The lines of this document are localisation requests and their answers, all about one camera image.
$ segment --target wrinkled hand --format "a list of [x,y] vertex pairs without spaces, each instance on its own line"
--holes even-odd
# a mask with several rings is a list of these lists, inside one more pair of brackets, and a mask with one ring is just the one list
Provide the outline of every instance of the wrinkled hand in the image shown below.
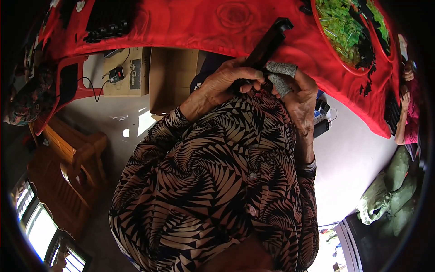
[[400,86],[400,93],[402,94],[402,97],[400,97],[402,111],[408,111],[409,102],[411,101],[411,95],[409,94],[408,87],[406,87],[406,85]]
[[405,64],[405,67],[403,68],[402,77],[406,81],[411,81],[414,79],[414,71],[412,70],[412,67],[414,66],[414,63],[412,60],[408,60]]
[[[294,78],[288,75],[280,74],[292,92],[282,97],[282,101],[290,114],[301,136],[312,134],[314,129],[314,109],[316,106],[316,97],[318,86],[316,81],[302,72],[299,68],[296,70]],[[278,94],[276,86],[272,89],[272,94]]]
[[207,100],[213,105],[218,106],[232,98],[234,95],[227,92],[227,89],[236,79],[246,78],[256,80],[252,85],[247,84],[240,87],[243,93],[248,92],[254,87],[260,90],[261,83],[264,82],[263,73],[250,67],[240,67],[247,57],[240,57],[224,62],[212,75],[204,80],[197,91],[207,97]]

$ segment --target table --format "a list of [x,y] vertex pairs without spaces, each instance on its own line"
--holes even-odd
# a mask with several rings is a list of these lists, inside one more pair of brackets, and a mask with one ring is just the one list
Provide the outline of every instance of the table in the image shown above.
[[[184,47],[245,56],[277,17],[288,17],[294,28],[286,32],[287,38],[273,60],[297,64],[316,80],[321,90],[357,114],[373,133],[391,137],[383,116],[387,92],[393,91],[398,98],[399,63],[389,62],[381,54],[380,46],[373,43],[376,71],[370,76],[371,92],[364,97],[360,88],[367,85],[367,75],[355,76],[336,60],[314,17],[299,11],[302,5],[299,0],[140,0],[136,6],[137,17],[128,35],[87,44],[83,38],[87,36],[86,24],[94,2],[87,0],[79,13],[73,10],[66,30],[62,29],[59,20],[54,22],[56,25],[51,33],[45,35],[46,39],[50,38],[48,60],[141,46]],[[386,15],[380,5],[377,6]],[[52,11],[51,16],[58,17],[58,11]],[[387,16],[385,20],[392,26]],[[391,43],[394,47],[398,41]]]

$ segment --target shirt button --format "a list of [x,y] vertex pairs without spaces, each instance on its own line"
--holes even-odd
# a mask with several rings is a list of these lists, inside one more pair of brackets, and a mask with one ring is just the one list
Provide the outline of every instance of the shirt button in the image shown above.
[[252,216],[255,216],[257,214],[257,211],[255,210],[255,208],[253,206],[249,207],[249,213]]
[[256,179],[257,179],[257,174],[256,174],[256,173],[250,173],[250,174],[249,174],[249,178],[250,178],[251,180],[256,180]]

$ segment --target black and beige patterned shirt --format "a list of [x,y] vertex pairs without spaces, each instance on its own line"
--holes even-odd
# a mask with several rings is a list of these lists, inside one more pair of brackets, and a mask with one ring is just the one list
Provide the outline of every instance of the black and beige patterned shirt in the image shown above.
[[194,272],[256,231],[275,270],[318,251],[315,162],[293,156],[294,126],[268,92],[234,97],[195,123],[174,109],[135,148],[110,227],[141,271]]

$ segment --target pink shirt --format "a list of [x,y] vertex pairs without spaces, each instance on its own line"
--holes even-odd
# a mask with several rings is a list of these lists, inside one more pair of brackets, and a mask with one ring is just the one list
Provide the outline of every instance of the pink shirt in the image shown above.
[[405,144],[412,144],[417,142],[418,132],[418,116],[420,109],[418,108],[418,101],[420,99],[420,88],[418,87],[417,76],[414,73],[414,79],[406,82],[411,99],[408,107],[408,117],[406,118],[405,126]]

